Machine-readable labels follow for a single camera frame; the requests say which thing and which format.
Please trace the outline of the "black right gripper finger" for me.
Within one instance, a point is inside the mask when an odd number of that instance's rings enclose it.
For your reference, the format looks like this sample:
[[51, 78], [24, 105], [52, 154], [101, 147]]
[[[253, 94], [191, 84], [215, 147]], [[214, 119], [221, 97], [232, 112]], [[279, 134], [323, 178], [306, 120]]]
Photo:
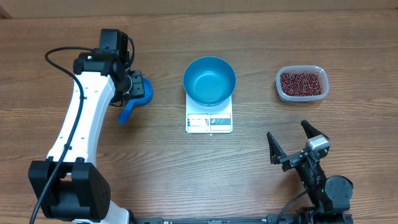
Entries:
[[271, 164], [280, 164], [280, 160], [286, 157], [286, 153], [283, 151], [271, 132], [267, 133], [267, 140], [269, 143]]
[[321, 131], [314, 128], [306, 119], [302, 120], [300, 124], [303, 127], [308, 139], [322, 135], [324, 138], [329, 140], [329, 137], [326, 134], [323, 134]]

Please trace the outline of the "blue plastic measuring scoop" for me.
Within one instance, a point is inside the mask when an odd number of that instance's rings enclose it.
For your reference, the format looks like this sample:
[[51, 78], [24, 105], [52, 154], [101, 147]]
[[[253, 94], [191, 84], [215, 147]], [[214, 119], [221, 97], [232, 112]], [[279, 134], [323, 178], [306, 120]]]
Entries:
[[133, 84], [133, 92], [131, 99], [128, 100], [127, 105], [122, 110], [118, 117], [119, 124], [125, 123], [135, 106], [146, 105], [153, 97], [152, 83], [147, 78], [142, 78], [140, 83]]

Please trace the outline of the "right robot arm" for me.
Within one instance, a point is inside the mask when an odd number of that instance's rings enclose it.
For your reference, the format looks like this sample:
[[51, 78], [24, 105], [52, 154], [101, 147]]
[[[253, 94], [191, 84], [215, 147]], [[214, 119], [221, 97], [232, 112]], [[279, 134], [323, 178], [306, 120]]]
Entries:
[[[287, 155], [274, 136], [268, 132], [271, 164], [282, 166], [282, 170], [295, 169], [300, 177], [304, 191], [283, 207], [277, 215], [268, 215], [276, 223], [353, 223], [351, 215], [345, 214], [350, 209], [353, 195], [353, 183], [342, 175], [327, 177], [320, 165], [330, 150], [329, 137], [314, 128], [308, 121], [301, 121], [307, 136], [305, 147], [295, 154]], [[301, 207], [295, 214], [286, 214], [286, 210], [299, 198], [308, 195], [312, 205]]]

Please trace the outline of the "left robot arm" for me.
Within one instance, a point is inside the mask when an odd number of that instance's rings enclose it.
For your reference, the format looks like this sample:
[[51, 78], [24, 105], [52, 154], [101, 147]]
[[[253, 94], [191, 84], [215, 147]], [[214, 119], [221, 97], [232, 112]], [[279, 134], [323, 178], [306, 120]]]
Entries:
[[80, 49], [74, 60], [73, 94], [60, 134], [43, 161], [33, 161], [28, 178], [37, 197], [30, 220], [76, 223], [135, 223], [133, 213], [111, 200], [109, 183], [96, 167], [96, 150], [109, 106], [120, 107], [125, 123], [136, 105], [152, 99], [150, 81], [132, 69], [134, 42], [117, 29], [103, 29], [97, 48]]

